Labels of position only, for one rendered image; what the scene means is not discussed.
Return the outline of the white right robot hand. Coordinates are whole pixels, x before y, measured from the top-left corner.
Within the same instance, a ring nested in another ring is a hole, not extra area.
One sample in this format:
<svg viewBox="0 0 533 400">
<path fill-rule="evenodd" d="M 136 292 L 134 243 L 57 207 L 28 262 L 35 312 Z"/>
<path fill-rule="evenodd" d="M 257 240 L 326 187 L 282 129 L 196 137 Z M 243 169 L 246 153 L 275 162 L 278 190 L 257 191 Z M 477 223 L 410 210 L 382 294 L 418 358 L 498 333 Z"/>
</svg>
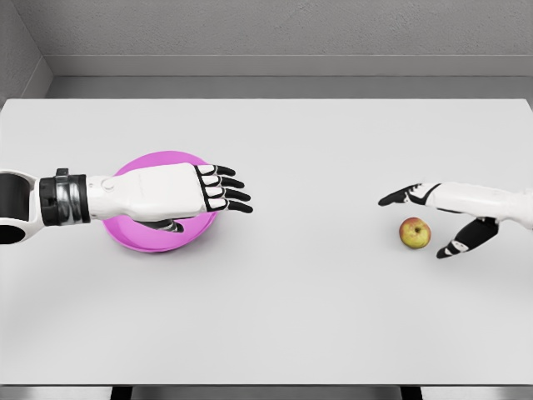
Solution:
<svg viewBox="0 0 533 400">
<path fill-rule="evenodd" d="M 509 210 L 511 193 L 478 185 L 456 182 L 417 183 L 392 192 L 378 201 L 385 207 L 393 203 L 414 203 L 448 213 L 464 213 L 475 219 L 465 225 L 441 248 L 439 259 L 467 253 L 491 240 Z"/>
</svg>

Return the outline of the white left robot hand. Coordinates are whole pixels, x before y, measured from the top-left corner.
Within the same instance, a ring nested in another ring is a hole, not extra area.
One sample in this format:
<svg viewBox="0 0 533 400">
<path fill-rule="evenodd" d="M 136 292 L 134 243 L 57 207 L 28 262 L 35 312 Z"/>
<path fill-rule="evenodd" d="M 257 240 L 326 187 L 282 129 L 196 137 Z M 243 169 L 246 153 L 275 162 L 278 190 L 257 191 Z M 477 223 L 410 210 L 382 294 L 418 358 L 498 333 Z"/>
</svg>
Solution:
<svg viewBox="0 0 533 400">
<path fill-rule="evenodd" d="M 251 197 L 235 179 L 236 172 L 219 165 L 193 165 L 189 162 L 146 167 L 117 178 L 121 214 L 136 222 L 182 232 L 178 222 L 206 213 L 237 211 L 252 213 Z"/>
</svg>

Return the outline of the pink round plate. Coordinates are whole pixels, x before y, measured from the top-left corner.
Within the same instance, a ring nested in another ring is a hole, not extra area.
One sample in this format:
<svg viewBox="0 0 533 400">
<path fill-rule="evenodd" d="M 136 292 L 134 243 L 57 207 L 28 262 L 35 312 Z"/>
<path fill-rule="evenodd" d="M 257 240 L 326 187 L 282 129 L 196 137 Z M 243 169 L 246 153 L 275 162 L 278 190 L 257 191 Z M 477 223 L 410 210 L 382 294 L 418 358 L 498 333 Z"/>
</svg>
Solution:
<svg viewBox="0 0 533 400">
<path fill-rule="evenodd" d="M 121 167 L 116 175 L 138 168 L 148 168 L 173 163 L 207 164 L 187 152 L 160 151 L 145 154 Z M 181 248 L 199 238 L 214 222 L 216 213 L 203 213 L 197 217 L 178 220 L 184 232 L 165 232 L 145 227 L 128 216 L 118 216 L 103 221 L 107 233 L 126 248 L 143 253 L 162 253 Z"/>
</svg>

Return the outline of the yellow-red apple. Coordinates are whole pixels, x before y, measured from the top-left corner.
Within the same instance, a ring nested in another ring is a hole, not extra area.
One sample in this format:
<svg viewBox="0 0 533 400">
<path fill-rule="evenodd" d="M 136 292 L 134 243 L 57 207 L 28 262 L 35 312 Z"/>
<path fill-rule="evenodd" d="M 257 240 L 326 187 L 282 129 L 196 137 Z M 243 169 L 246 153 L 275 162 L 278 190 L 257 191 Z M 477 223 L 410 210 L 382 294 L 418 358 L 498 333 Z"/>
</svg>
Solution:
<svg viewBox="0 0 533 400">
<path fill-rule="evenodd" d="M 411 249 L 421 249 L 431 241 L 429 225 L 418 217 L 409 217 L 399 227 L 399 237 Z"/>
</svg>

